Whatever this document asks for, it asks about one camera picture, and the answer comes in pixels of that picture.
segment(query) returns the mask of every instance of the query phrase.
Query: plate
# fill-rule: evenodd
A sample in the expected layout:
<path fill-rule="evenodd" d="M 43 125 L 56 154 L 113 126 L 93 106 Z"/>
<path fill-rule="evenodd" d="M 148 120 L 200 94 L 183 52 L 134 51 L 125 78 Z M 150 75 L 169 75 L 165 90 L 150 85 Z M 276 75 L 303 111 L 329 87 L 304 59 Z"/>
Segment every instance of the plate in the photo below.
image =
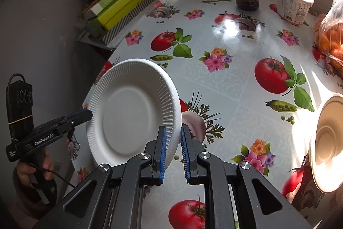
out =
<path fill-rule="evenodd" d="M 157 64 L 130 59 L 113 66 L 99 80 L 90 99 L 93 118 L 87 137 L 95 162 L 126 163 L 167 130 L 166 167 L 180 137 L 181 106 L 175 85 Z"/>
<path fill-rule="evenodd" d="M 343 183 L 343 96 L 333 94 L 318 112 L 308 154 L 316 186 L 329 193 Z"/>

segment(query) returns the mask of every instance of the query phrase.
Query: plastic bag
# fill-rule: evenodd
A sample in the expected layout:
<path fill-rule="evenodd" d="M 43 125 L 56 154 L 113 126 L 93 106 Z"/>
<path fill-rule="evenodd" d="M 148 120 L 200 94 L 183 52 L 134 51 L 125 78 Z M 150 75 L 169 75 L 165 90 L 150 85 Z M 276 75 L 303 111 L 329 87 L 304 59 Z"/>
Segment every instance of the plastic bag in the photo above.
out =
<path fill-rule="evenodd" d="M 333 0 L 329 13 L 317 17 L 316 47 L 343 77 L 343 0 Z"/>

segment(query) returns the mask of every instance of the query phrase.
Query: nutrition label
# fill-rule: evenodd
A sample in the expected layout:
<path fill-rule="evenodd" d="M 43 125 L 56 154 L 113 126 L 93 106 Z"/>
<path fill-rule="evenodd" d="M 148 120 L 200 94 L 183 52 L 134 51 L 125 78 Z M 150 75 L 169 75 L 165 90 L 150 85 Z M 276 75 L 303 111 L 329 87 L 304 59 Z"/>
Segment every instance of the nutrition label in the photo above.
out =
<path fill-rule="evenodd" d="M 296 24 L 302 24 L 309 7 L 295 0 L 283 0 L 283 17 Z"/>

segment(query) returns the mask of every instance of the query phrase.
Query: green pea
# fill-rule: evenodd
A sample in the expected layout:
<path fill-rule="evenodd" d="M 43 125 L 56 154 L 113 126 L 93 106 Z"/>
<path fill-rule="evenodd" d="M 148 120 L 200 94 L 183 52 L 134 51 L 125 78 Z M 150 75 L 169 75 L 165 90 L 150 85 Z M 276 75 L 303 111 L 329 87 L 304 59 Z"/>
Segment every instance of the green pea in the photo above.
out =
<path fill-rule="evenodd" d="M 295 105 L 281 100 L 271 100 L 265 102 L 265 105 L 277 112 L 295 112 L 297 110 Z"/>
<path fill-rule="evenodd" d="M 171 56 L 171 55 L 154 55 L 150 59 L 153 61 L 172 60 L 173 56 Z"/>

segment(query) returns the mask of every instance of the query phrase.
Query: metal screw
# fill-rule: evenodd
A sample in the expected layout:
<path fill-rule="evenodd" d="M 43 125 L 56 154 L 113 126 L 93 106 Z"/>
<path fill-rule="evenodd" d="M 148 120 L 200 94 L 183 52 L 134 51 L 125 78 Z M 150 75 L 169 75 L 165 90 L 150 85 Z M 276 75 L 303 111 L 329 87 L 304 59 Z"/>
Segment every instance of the metal screw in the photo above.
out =
<path fill-rule="evenodd" d="M 101 164 L 98 166 L 98 169 L 100 172 L 106 172 L 109 169 L 109 165 L 108 164 Z"/>
<path fill-rule="evenodd" d="M 249 169 L 251 167 L 251 164 L 249 162 L 246 162 L 246 161 L 242 161 L 240 164 L 239 164 L 243 169 Z"/>
<path fill-rule="evenodd" d="M 210 158 L 211 154 L 210 154 L 209 152 L 207 152 L 207 151 L 203 151 L 203 152 L 201 152 L 201 153 L 199 154 L 199 156 L 200 156 L 201 158 L 207 159 L 207 158 Z"/>
<path fill-rule="evenodd" d="M 148 159 L 149 157 L 150 157 L 150 155 L 147 152 L 142 152 L 139 155 L 139 158 L 142 159 L 142 160 Z"/>

